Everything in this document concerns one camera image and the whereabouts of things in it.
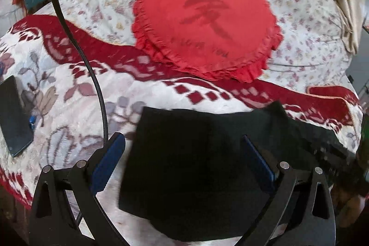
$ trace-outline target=blue gripper pad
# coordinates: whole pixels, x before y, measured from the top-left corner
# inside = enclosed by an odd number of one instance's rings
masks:
[[[125,150],[124,135],[115,133],[110,139],[114,136],[116,137],[115,140],[92,172],[90,190],[93,195],[96,195],[97,192],[104,191],[110,176]]]
[[[246,150],[247,166],[254,173],[261,190],[265,193],[273,194],[275,190],[274,182],[276,180],[274,172],[246,135],[241,139],[241,147]]]

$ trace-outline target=chinese character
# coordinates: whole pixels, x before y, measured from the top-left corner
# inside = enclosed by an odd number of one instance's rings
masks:
[[[209,24],[213,31],[224,39],[231,39],[230,35],[217,23],[220,17],[219,10],[229,9],[224,0],[186,0],[184,8],[200,5],[196,8],[198,14],[187,17],[180,24],[192,24],[201,19],[200,25]]]

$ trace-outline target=metal pin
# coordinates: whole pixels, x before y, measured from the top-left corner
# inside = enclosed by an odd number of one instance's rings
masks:
[[[86,166],[86,161],[85,160],[80,160],[77,162],[77,167],[78,168],[83,168],[84,166]]]
[[[47,173],[47,172],[49,172],[51,170],[51,166],[50,165],[46,165],[44,168],[42,168],[42,171],[44,172],[44,173]]]
[[[320,167],[315,167],[315,172],[318,173],[318,174],[322,174],[323,170]]]
[[[282,169],[288,169],[290,167],[290,165],[285,161],[280,162],[279,165]]]

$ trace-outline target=red heart-shaped pillow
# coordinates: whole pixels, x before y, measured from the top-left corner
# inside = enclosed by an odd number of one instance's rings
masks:
[[[251,82],[283,37],[267,0],[136,0],[136,47],[208,80]]]

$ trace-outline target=leaf pattern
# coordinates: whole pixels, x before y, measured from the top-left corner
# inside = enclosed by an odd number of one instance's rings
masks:
[[[23,90],[21,93],[21,99],[24,104],[24,110],[29,115],[35,107],[35,105],[33,104],[34,94],[30,91]]]
[[[35,88],[32,84],[27,83],[27,86],[28,86],[28,88],[29,88],[32,92],[35,92],[35,91],[36,91],[36,88]]]
[[[90,83],[81,83],[78,85],[78,92],[83,96],[92,96],[96,95],[95,89]]]
[[[30,58],[34,63],[38,62],[38,55],[35,52],[31,52]]]
[[[77,86],[73,86],[73,87],[69,88],[68,91],[65,92],[65,94],[64,94],[64,102],[66,102],[68,99],[70,99],[73,96],[73,94],[76,90],[77,90]]]
[[[44,93],[42,93],[42,91],[39,91],[37,94],[36,94],[36,107],[37,108],[40,108],[41,106],[41,101],[42,99],[44,98]]]
[[[48,112],[50,112],[52,106],[57,100],[58,95],[55,92],[56,92],[55,86],[51,86],[47,90],[45,95],[42,96],[41,101],[38,105],[38,109],[42,115],[46,115]]]
[[[64,46],[66,46],[66,45],[68,45],[69,44],[69,38],[63,38],[63,39],[61,39],[61,41],[59,42],[59,45],[64,45]]]
[[[14,65],[14,59],[10,53],[4,53],[0,57],[0,77],[8,72],[8,69]]]
[[[29,70],[29,68],[21,68],[19,71],[18,71],[18,74],[19,75],[23,75],[23,74],[25,74],[27,71]]]
[[[62,126],[53,131],[42,146],[41,165],[49,164],[55,169],[72,167],[79,160],[88,160],[95,150],[102,146],[101,136],[74,137],[68,126]]]
[[[146,105],[143,101],[136,101],[129,105],[130,99],[120,96],[117,103],[108,101],[105,103],[106,114],[108,116],[109,134],[122,132],[126,137],[126,133],[122,128],[126,125],[137,125],[137,121],[141,116],[143,107]],[[126,139],[133,137],[133,133],[129,133]]]
[[[56,81],[56,78],[55,78],[55,77],[53,77],[53,76],[49,76],[49,77],[48,77],[48,82],[49,82],[50,84],[54,83],[55,81]]]

